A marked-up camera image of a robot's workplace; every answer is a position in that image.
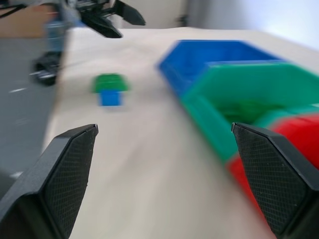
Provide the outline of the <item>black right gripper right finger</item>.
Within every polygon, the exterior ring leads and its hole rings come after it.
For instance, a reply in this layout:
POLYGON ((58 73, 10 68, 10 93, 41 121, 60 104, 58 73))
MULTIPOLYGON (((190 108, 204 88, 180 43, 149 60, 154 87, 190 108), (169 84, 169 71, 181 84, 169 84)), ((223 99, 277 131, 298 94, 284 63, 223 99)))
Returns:
POLYGON ((250 189, 278 239, 319 237, 319 171, 282 134, 231 127, 250 189))

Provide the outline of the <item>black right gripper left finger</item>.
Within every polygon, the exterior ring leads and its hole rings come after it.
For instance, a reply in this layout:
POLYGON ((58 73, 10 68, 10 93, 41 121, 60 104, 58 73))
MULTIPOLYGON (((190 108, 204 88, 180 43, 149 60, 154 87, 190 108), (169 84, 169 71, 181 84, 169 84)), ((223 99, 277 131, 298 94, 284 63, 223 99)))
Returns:
POLYGON ((2 239, 68 239, 81 207, 98 126, 56 136, 20 176, 0 174, 2 239))

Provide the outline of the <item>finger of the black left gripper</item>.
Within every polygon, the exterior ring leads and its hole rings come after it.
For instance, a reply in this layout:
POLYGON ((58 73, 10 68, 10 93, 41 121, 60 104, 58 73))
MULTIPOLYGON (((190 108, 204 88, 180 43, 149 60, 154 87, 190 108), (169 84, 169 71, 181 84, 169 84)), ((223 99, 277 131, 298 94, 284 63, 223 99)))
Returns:
POLYGON ((123 35, 110 20, 91 12, 81 12, 81 21, 89 28, 106 38, 122 38, 123 35))
POLYGON ((113 5, 114 13, 131 25, 146 25, 146 21, 138 10, 132 6, 116 0, 113 5))

